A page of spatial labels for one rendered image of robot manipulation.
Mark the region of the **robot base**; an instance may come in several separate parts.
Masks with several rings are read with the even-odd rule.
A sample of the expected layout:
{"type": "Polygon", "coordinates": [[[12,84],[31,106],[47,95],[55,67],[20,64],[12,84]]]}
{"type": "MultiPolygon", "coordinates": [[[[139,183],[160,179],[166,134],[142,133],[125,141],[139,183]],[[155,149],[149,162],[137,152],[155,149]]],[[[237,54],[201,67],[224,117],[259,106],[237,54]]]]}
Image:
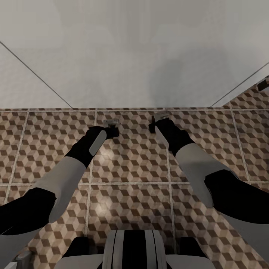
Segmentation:
{"type": "MultiPolygon", "coordinates": [[[[88,237],[76,237],[54,269],[102,269],[104,250],[89,255],[88,237]]],[[[165,249],[167,269],[215,269],[194,237],[181,237],[180,255],[165,249]]]]}

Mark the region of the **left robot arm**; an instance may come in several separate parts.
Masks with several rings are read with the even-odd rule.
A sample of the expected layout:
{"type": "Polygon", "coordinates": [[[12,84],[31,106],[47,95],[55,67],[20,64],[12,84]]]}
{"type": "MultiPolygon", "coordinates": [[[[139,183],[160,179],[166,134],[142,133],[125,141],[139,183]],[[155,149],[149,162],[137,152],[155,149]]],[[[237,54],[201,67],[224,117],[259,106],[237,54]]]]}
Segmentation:
{"type": "Polygon", "coordinates": [[[118,127],[110,128],[119,123],[112,118],[103,120],[103,127],[89,127],[86,135],[21,198],[0,207],[0,269],[5,269],[47,223],[62,216],[104,141],[119,136],[118,127]]]}

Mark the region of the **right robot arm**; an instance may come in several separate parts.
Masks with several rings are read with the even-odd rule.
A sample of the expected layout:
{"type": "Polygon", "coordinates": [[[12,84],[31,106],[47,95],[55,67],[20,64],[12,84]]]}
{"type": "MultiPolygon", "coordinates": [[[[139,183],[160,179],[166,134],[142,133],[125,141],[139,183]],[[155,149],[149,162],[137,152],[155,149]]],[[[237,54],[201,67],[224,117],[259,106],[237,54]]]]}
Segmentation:
{"type": "Polygon", "coordinates": [[[154,114],[149,124],[178,161],[196,196],[214,207],[269,264],[269,193],[241,181],[232,169],[197,145],[186,130],[169,118],[168,110],[154,114]]]}

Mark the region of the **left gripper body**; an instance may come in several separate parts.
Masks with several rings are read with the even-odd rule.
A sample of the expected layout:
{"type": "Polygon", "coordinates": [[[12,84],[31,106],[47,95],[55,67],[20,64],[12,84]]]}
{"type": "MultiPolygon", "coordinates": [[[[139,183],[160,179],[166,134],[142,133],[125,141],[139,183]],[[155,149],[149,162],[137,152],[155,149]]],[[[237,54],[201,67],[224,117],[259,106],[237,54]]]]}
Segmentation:
{"type": "Polygon", "coordinates": [[[111,139],[113,137],[118,137],[119,136],[118,127],[107,128],[107,130],[109,131],[109,138],[108,139],[111,139]]]}

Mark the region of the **robot trunk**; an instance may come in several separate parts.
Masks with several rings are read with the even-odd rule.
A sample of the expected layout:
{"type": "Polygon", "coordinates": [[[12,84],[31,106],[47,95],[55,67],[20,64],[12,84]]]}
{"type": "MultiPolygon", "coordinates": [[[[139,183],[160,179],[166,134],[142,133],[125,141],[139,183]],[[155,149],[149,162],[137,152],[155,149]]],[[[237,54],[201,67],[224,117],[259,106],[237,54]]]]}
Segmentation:
{"type": "Polygon", "coordinates": [[[102,269],[167,269],[163,239],[158,230],[111,230],[102,269]]]}

